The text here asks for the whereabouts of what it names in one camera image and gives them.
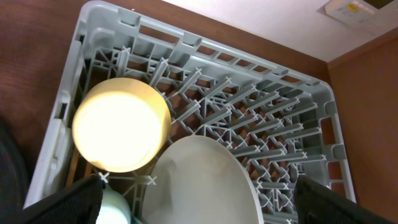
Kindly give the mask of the yellow bowl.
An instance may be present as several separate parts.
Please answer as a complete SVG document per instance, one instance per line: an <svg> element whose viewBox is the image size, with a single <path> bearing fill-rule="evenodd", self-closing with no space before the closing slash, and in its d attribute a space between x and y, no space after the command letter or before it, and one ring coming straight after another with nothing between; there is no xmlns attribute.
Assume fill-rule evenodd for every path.
<svg viewBox="0 0 398 224"><path fill-rule="evenodd" d="M108 172L143 167L160 151L171 129L162 95L132 78L112 78L94 86L72 123L79 153Z"/></svg>

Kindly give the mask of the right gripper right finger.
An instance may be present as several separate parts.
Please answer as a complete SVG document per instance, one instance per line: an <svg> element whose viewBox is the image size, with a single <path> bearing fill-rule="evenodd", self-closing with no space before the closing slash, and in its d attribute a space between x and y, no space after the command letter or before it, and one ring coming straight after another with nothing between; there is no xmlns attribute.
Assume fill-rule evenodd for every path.
<svg viewBox="0 0 398 224"><path fill-rule="evenodd" d="M295 184L294 204L299 224L393 224L306 176Z"/></svg>

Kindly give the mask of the wooden chopstick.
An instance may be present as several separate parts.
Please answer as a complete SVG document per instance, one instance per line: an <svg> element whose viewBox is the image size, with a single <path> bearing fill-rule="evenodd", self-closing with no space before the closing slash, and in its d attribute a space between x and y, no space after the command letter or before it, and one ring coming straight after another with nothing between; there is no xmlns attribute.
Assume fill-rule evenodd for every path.
<svg viewBox="0 0 398 224"><path fill-rule="evenodd" d="M86 166L85 166L84 178L87 178L87 177L89 177L91 175L92 169L93 169L92 164L87 162Z"/></svg>
<svg viewBox="0 0 398 224"><path fill-rule="evenodd" d="M75 178L75 173L76 173L76 168L78 165L79 157L80 157L80 153L78 152L78 149L74 148L71 163L70 163L69 170L68 170L67 179L65 182L66 188L72 186L74 183L74 178Z"/></svg>

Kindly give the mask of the grey round plate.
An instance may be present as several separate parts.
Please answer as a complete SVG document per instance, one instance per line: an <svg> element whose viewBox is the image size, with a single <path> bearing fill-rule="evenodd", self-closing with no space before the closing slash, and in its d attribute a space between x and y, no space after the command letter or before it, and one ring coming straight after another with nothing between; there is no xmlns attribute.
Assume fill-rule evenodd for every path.
<svg viewBox="0 0 398 224"><path fill-rule="evenodd" d="M152 171L142 219L146 223L260 224L264 218L252 181L227 148L205 136L173 143Z"/></svg>

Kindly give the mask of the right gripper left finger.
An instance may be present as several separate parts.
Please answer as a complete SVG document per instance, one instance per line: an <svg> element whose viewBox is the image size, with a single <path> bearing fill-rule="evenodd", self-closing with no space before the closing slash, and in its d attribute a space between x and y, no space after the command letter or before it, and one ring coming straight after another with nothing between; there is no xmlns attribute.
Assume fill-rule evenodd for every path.
<svg viewBox="0 0 398 224"><path fill-rule="evenodd" d="M93 174L17 213L7 214L1 223L95 224L102 199L103 181Z"/></svg>

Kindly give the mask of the light blue plastic cup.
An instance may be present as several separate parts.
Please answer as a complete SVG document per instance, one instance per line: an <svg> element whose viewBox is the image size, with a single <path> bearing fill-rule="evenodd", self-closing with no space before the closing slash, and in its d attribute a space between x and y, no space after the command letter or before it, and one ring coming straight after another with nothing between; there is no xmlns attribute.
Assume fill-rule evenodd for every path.
<svg viewBox="0 0 398 224"><path fill-rule="evenodd" d="M127 200L117 191L107 186L103 189L103 198L96 224L130 224L131 212Z"/></svg>

